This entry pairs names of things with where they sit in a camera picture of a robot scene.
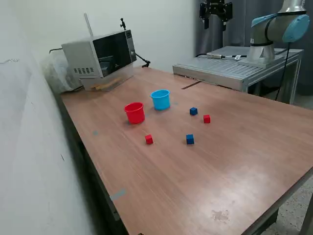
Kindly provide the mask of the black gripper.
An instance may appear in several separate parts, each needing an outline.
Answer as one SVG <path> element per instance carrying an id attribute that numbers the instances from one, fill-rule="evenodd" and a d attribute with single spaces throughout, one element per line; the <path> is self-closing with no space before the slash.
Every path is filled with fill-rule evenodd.
<path id="1" fill-rule="evenodd" d="M 210 14 L 222 14 L 221 20 L 223 22 L 223 31 L 226 30 L 226 23 L 232 19 L 232 2 L 225 3 L 224 0 L 208 0 L 200 4 L 199 17 L 202 19 L 204 29 L 209 28 L 209 16 Z"/>

